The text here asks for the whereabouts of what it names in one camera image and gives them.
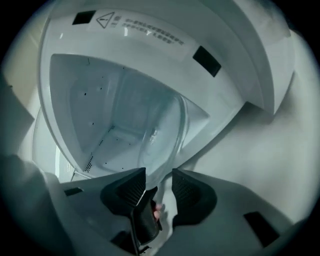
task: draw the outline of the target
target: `warning triangle symbol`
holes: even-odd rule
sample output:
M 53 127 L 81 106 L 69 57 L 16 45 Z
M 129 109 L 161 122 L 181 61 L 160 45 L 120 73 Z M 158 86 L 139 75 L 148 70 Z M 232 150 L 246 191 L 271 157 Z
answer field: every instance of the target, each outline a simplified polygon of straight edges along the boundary
M 108 13 L 96 19 L 96 21 L 103 27 L 104 29 L 107 27 L 109 21 L 112 19 L 112 16 L 115 12 Z

